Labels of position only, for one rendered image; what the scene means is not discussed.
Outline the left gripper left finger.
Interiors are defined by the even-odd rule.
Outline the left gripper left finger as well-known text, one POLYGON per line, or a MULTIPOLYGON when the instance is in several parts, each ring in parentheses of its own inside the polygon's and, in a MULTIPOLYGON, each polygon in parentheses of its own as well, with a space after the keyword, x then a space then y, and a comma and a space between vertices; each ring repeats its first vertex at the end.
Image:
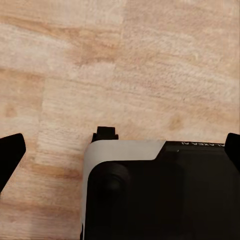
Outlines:
POLYGON ((26 152, 21 133, 0 138, 0 193, 26 152))

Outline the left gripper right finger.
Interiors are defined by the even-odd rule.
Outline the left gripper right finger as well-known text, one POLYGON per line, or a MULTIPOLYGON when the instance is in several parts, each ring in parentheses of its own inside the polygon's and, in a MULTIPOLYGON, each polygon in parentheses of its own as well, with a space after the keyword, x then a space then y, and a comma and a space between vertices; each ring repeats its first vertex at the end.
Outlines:
POLYGON ((226 138, 224 151, 240 172, 240 135, 229 133, 226 138))

